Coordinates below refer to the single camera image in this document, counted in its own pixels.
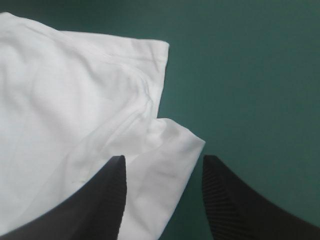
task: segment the dark green backdrop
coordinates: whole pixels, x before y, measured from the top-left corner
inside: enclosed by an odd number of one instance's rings
[[[3,11],[59,30],[169,42],[159,117],[320,226],[320,1],[0,0]],[[201,168],[202,159],[161,240],[212,239]]]

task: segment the black rubber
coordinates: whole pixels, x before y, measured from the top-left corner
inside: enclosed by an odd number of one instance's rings
[[[116,240],[126,195],[125,157],[114,156],[68,199],[0,240]]]
[[[277,207],[216,156],[203,161],[202,195],[215,240],[320,240],[320,228]]]

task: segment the white fabric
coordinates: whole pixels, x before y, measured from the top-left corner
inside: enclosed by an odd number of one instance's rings
[[[124,155],[118,239],[159,238],[204,146],[157,118],[168,47],[0,14],[0,235]]]

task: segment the white cloth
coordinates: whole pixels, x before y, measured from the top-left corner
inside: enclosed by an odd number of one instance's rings
[[[0,14],[0,235],[124,155],[118,239],[159,238],[204,146],[157,118],[168,47]]]

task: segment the cotton fabric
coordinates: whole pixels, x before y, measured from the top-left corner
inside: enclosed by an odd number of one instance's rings
[[[155,240],[204,141],[157,118],[169,45],[0,14],[0,235],[124,155],[120,240]]]

